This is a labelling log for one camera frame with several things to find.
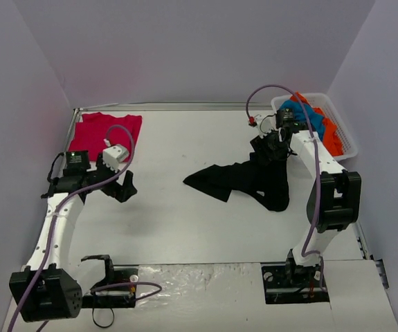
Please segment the black t-shirt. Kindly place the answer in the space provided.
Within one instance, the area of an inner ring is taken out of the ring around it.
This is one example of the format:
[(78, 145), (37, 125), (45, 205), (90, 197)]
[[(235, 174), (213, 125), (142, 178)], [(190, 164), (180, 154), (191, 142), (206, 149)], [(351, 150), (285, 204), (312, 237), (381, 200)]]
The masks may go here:
[(247, 194), (271, 212), (282, 212), (289, 205), (287, 162), (261, 165), (257, 154), (232, 165), (211, 165), (187, 176), (183, 183), (214, 199), (227, 202), (233, 191)]

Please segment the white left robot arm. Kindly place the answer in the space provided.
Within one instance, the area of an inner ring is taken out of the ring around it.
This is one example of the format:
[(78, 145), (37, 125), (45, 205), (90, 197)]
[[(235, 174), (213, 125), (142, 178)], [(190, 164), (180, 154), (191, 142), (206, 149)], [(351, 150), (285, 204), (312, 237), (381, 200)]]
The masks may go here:
[(69, 249), (87, 195), (100, 190), (124, 203), (137, 193), (128, 167), (134, 158), (122, 145), (103, 149), (91, 169), (88, 151), (64, 153), (60, 177), (48, 179), (43, 194), (47, 212), (36, 248), (21, 272), (11, 274), (9, 289), (25, 322), (75, 318), (85, 287), (68, 272)]

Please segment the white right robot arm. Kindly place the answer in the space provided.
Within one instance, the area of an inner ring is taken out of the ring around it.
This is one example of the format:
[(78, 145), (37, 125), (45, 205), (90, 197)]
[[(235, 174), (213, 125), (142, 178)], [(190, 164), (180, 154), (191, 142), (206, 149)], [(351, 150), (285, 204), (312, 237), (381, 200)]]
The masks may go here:
[(308, 277), (321, 282), (323, 253), (340, 232), (358, 219), (361, 176), (341, 166), (311, 122), (297, 121), (289, 108), (269, 116), (251, 116), (248, 123), (258, 131), (251, 146), (262, 164), (297, 156), (314, 181), (306, 205), (309, 227), (300, 242), (290, 249), (284, 277), (288, 285), (294, 286), (301, 285)]

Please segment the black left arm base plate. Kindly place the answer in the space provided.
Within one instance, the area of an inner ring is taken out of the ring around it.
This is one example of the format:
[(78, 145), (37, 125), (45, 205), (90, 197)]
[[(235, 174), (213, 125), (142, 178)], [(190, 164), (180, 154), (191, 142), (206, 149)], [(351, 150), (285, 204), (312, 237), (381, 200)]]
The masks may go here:
[[(114, 265), (113, 275), (107, 279), (102, 279), (94, 284), (94, 288), (127, 283), (131, 277), (138, 277), (137, 265)], [(136, 306), (136, 291), (129, 286), (115, 286), (108, 290), (102, 290), (95, 295), (87, 293), (82, 299), (82, 308), (115, 309), (115, 308), (134, 308)]]

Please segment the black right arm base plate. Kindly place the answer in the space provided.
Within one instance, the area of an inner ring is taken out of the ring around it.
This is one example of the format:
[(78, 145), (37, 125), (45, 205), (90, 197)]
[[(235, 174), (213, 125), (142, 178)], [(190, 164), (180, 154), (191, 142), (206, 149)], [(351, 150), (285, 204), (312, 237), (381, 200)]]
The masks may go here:
[(264, 299), (266, 304), (328, 303), (329, 294), (320, 287), (318, 266), (304, 268), (292, 277), (285, 262), (262, 264)]

